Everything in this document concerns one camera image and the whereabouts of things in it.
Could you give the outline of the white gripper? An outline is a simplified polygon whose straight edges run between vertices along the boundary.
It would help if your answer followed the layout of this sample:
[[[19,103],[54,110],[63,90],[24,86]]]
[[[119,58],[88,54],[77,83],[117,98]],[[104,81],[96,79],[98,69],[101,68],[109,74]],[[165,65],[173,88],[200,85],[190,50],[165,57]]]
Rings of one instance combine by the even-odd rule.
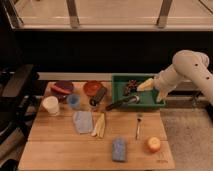
[[[152,78],[147,79],[137,87],[137,90],[149,91],[155,87],[159,91],[156,101],[160,102],[167,97],[167,93],[176,88],[176,85],[177,74],[174,70],[169,69],[162,70],[154,77],[154,80]]]

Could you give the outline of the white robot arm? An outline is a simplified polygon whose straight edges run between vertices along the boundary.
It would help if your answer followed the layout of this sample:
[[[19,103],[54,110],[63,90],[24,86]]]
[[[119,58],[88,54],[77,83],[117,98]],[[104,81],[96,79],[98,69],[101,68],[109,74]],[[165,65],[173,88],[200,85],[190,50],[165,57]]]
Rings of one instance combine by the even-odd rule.
[[[184,79],[192,81],[213,105],[213,74],[207,69],[209,57],[205,53],[191,50],[178,51],[172,64],[153,78],[149,78],[138,87],[138,91],[156,89],[156,101],[164,100]]]

